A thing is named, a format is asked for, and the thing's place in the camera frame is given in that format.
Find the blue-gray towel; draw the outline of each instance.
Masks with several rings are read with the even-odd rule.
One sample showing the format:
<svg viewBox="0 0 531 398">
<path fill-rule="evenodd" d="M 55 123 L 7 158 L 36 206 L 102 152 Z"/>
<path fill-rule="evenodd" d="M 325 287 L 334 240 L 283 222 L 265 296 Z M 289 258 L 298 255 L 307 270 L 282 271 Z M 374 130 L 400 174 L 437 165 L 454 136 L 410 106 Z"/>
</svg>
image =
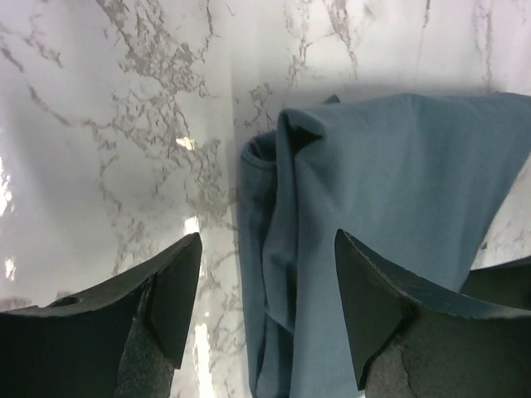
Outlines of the blue-gray towel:
<svg viewBox="0 0 531 398">
<path fill-rule="evenodd" d="M 457 290 L 531 150 L 531 98 L 394 95 L 281 112 L 241 155 L 238 224 L 255 398 L 352 398 L 338 228 Z"/>
</svg>

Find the white marble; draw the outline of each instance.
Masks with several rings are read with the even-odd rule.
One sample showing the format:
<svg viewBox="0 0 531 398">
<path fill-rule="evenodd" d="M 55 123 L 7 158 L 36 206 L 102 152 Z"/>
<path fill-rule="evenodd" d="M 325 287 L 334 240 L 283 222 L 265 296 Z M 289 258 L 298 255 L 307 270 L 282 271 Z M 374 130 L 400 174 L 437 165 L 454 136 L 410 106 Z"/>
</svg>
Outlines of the white marble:
<svg viewBox="0 0 531 398">
<path fill-rule="evenodd" d="M 45 305 L 201 231 L 172 397 L 247 398 L 241 145 L 283 106 L 332 93 L 531 94 L 531 3 L 0 0 L 0 52 L 0 309 Z M 475 267 L 531 254 L 529 167 Z"/>
</svg>

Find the marble surface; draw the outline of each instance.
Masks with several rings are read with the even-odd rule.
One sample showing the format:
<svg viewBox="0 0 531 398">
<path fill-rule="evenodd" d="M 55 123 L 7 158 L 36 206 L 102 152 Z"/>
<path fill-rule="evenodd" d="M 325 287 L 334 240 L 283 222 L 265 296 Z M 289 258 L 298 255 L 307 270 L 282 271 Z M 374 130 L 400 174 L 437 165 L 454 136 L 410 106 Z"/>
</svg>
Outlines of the marble surface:
<svg viewBox="0 0 531 398">
<path fill-rule="evenodd" d="M 172 398 L 247 398 L 236 161 L 336 93 L 531 95 L 526 0 L 0 0 L 0 309 L 200 231 Z M 474 267 L 531 254 L 531 163 Z"/>
</svg>

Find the blue fabric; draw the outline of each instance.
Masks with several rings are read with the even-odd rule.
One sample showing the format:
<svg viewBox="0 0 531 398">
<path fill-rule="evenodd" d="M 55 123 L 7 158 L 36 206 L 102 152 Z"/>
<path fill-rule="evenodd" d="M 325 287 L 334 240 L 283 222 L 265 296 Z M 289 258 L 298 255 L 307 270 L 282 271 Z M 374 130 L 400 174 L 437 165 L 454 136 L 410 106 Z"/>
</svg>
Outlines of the blue fabric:
<svg viewBox="0 0 531 398">
<path fill-rule="evenodd" d="M 286 109 L 241 155 L 238 224 L 256 398 L 357 390 L 334 263 L 342 228 L 457 290 L 531 150 L 531 98 L 395 95 Z"/>
</svg>

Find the gray marble veining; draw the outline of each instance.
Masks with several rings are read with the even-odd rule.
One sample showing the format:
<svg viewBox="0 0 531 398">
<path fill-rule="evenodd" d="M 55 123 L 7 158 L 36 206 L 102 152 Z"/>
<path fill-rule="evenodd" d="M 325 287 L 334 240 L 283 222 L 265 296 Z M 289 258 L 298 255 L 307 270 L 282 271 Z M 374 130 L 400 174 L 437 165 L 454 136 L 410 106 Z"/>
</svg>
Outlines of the gray marble veining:
<svg viewBox="0 0 531 398">
<path fill-rule="evenodd" d="M 200 231 L 173 398 L 247 397 L 236 161 L 336 93 L 531 94 L 525 0 L 0 0 L 0 310 L 85 289 Z M 474 267 L 531 252 L 529 165 Z"/>
</svg>

